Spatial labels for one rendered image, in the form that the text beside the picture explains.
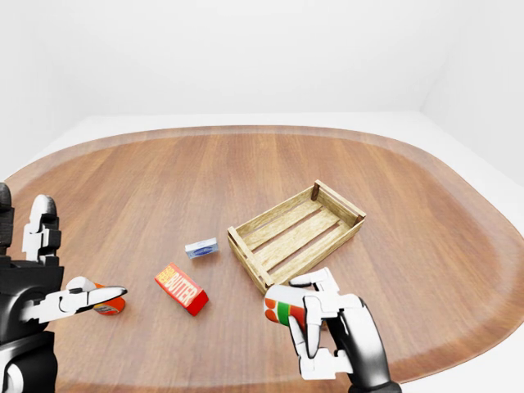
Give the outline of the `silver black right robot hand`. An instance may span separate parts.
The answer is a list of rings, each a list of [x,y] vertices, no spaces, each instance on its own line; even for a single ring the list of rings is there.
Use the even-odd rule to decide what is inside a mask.
[[[333,379],[344,372],[356,386],[392,381],[382,339],[361,298],[341,295],[328,268],[297,276],[289,285],[315,288],[303,298],[305,332],[293,317],[288,319],[305,380]]]

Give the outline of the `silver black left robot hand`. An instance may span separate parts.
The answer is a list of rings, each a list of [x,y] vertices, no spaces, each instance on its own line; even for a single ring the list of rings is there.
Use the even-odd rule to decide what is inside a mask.
[[[59,217],[54,200],[40,194],[34,199],[25,225],[24,260],[7,255],[15,209],[11,192],[0,183],[0,344],[42,332],[53,320],[92,309],[127,292],[124,287],[87,289],[77,279],[61,290],[64,267],[56,251],[61,246]]]

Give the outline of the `tomato sauce can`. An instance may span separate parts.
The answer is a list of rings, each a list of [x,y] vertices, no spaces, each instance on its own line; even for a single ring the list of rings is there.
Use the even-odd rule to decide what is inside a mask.
[[[289,316],[299,323],[305,332],[305,305],[303,298],[309,290],[299,287],[273,285],[264,296],[264,315],[272,322],[288,326]]]

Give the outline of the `wooden slat tray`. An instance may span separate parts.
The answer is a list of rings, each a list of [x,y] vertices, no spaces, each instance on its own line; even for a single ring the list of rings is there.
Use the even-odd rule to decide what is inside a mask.
[[[228,229],[229,245],[265,293],[312,269],[353,237],[366,214],[325,183]]]

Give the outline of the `orange can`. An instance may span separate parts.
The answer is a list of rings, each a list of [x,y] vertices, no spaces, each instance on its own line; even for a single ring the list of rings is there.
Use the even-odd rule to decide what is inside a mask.
[[[124,310],[125,300],[119,296],[112,300],[99,303],[93,306],[93,309],[102,315],[115,315]]]

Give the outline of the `red butter box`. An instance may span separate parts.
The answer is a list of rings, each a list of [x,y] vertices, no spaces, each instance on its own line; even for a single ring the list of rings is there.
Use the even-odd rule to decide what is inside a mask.
[[[173,263],[159,272],[155,281],[192,316],[196,316],[209,300],[203,288]]]

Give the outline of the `small blue white box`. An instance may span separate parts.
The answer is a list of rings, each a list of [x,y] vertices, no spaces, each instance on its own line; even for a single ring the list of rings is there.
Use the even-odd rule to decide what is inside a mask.
[[[218,242],[215,237],[206,239],[203,241],[195,242],[192,244],[187,244],[185,247],[185,252],[190,259],[200,257],[203,255],[208,255],[210,253],[216,252],[218,248]]]

